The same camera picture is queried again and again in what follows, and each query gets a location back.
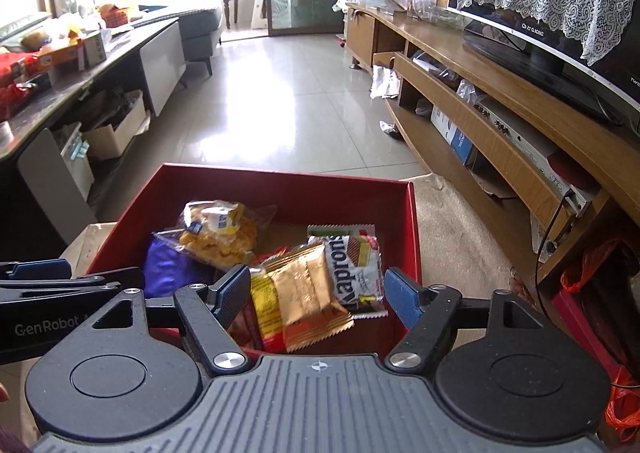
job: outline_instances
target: shelving unit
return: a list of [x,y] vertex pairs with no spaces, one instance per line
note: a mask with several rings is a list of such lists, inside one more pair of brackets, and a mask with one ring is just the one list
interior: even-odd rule
[[[619,129],[599,125],[466,48],[464,34],[459,30],[415,20],[405,14],[388,16],[357,4],[350,7],[350,17],[354,16],[357,21],[350,23],[346,47],[354,59],[366,63],[365,68],[371,64],[389,65],[393,60],[394,68],[402,78],[399,100],[389,101],[388,107],[405,141],[425,170],[447,178],[471,204],[530,292],[534,292],[535,256],[531,247],[529,210],[545,227],[559,198],[545,183],[542,174],[516,153],[507,138],[493,130],[482,115],[462,102],[453,91],[411,61],[410,56],[417,49],[471,81],[537,128],[601,185],[600,193],[582,217],[575,219],[568,210],[561,212],[552,234],[564,233],[564,239],[559,241],[558,249],[547,263],[540,266],[540,282],[558,279],[564,266],[580,255],[603,226],[616,223],[620,215],[628,215],[640,224],[640,176],[628,172],[640,169],[640,141],[629,140]],[[514,188],[518,199],[496,202],[478,186],[429,120],[415,115],[415,102],[421,96],[437,104],[512,187],[516,184],[513,179],[520,178],[519,188]],[[550,288],[545,306],[553,295],[553,285],[557,288],[553,281],[551,287],[545,286],[545,289]]]

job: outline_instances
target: sofa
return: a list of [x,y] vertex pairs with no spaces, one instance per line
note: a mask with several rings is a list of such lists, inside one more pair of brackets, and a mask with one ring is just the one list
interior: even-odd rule
[[140,27],[169,18],[178,18],[184,59],[203,62],[211,76],[211,57],[216,45],[221,43],[220,34],[224,29],[222,16],[221,6],[193,10],[170,6],[143,13],[142,18],[133,21],[131,25]]

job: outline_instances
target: drawer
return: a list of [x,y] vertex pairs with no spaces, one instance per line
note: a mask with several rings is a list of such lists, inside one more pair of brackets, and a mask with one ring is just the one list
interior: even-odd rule
[[373,55],[373,65],[393,68],[395,52],[377,52]]
[[[458,125],[476,145],[478,151],[504,177],[540,224],[547,227],[560,199],[540,170],[511,141],[502,137],[482,114],[399,52],[395,54],[394,68],[402,78]],[[555,239],[561,235],[573,219],[574,214],[563,207],[549,237]]]
[[349,10],[347,15],[347,47],[354,58],[371,67],[376,20],[361,11]]

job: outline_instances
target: white tile floor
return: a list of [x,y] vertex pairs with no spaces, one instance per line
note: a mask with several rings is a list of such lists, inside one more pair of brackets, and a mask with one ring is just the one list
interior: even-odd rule
[[390,122],[371,78],[349,68],[334,35],[223,43],[212,60],[187,67],[149,131],[134,141],[100,213],[116,220],[163,162],[333,173],[399,180],[424,174]]

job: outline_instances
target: metal screw head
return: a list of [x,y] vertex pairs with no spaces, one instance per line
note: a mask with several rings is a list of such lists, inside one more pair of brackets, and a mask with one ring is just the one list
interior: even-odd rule
[[223,352],[213,358],[213,364],[225,370],[241,367],[245,361],[244,356],[238,352]]
[[393,354],[389,358],[389,362],[396,368],[415,368],[420,364],[421,359],[418,354],[413,352],[399,352]]

